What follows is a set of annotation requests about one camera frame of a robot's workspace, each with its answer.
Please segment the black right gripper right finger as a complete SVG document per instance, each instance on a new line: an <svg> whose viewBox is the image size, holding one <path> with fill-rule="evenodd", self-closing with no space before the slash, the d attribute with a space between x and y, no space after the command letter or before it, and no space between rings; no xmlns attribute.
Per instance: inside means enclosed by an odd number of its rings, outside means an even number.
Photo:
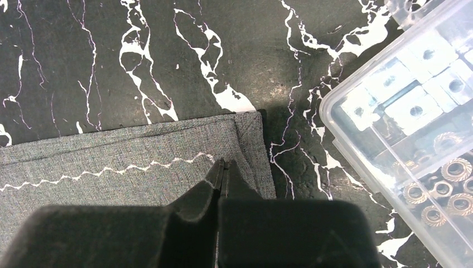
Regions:
<svg viewBox="0 0 473 268"><path fill-rule="evenodd" d="M380 267L363 211L345 201L263 199L225 162L219 267Z"/></svg>

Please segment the grey fabric napkin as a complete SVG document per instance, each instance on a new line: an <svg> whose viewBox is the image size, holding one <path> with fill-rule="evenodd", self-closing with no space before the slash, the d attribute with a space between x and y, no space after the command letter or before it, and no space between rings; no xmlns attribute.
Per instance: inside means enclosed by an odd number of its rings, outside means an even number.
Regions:
<svg viewBox="0 0 473 268"><path fill-rule="evenodd" d="M1 148L1 251L45 205L166 205L219 159L261 197L276 190L258 112L222 114Z"/></svg>

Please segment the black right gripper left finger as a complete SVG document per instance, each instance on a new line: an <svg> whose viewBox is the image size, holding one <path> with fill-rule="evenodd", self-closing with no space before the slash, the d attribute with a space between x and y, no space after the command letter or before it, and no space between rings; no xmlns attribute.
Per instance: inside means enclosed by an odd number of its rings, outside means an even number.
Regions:
<svg viewBox="0 0 473 268"><path fill-rule="evenodd" d="M2 267L213 267L225 162L166 206L50 205L23 223Z"/></svg>

